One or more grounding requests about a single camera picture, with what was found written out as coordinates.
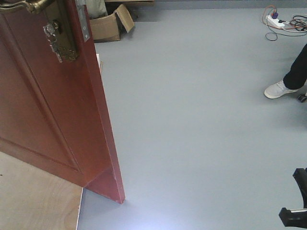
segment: power strip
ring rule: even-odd
[[[267,22],[268,22],[268,25],[274,26],[277,29],[284,28],[284,24],[283,23],[279,23],[279,19],[278,18],[273,19],[270,15],[267,16]]]

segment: black object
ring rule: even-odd
[[[288,210],[283,207],[279,213],[279,217],[285,227],[307,229],[307,169],[296,169],[293,177],[301,191],[304,208]]]
[[[299,95],[297,98],[300,102],[305,102],[307,99],[307,96],[305,94]]]

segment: gray floor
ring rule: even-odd
[[[282,230],[280,209],[303,207],[292,174],[307,167],[306,88],[263,91],[307,36],[267,41],[262,11],[141,12],[96,45],[127,200],[85,191],[78,230]]]

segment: red wooden door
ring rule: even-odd
[[[109,197],[125,199],[92,39],[65,1],[80,56],[59,63],[43,13],[0,15],[0,151]]]

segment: white sneaker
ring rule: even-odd
[[[298,90],[288,89],[284,85],[283,80],[281,80],[280,82],[270,85],[268,88],[266,88],[266,90],[264,91],[264,95],[267,98],[275,99],[285,95],[286,93],[297,92],[297,91]]]

